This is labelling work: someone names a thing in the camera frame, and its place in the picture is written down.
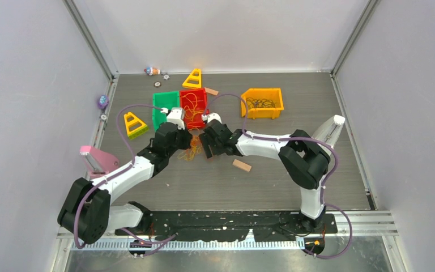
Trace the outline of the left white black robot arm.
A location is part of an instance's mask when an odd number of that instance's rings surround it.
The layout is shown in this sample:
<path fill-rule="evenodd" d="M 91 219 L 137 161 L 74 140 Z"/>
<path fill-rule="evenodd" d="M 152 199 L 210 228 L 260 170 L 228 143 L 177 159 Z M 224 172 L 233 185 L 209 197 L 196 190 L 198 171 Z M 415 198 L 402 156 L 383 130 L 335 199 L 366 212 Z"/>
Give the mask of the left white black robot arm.
<path fill-rule="evenodd" d="M 57 223 L 78 241 L 93 244 L 106 232 L 130 227 L 143 235 L 151 220 L 136 203 L 112 206 L 126 191 L 160 173 L 177 150 L 191 147 L 192 134 L 176 124 L 164 122 L 147 147 L 129 163 L 91 181 L 81 177 L 70 187 L 57 216 Z"/>

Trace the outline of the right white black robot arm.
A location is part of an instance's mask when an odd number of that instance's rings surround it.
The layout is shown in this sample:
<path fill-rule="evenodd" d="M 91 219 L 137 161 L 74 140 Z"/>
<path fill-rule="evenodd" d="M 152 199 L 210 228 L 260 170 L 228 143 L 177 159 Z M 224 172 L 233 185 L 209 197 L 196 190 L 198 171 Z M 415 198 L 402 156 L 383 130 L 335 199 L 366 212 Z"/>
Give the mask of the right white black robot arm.
<path fill-rule="evenodd" d="M 331 162 L 330 146 L 313 139 L 307 132 L 296 130 L 281 136 L 257 134 L 245 129 L 231 131 L 218 120 L 207 123 L 199 135 L 207 158 L 260 156 L 281 161 L 285 170 L 301 190 L 300 222 L 306 232 L 323 226 L 326 206 L 322 185 Z"/>

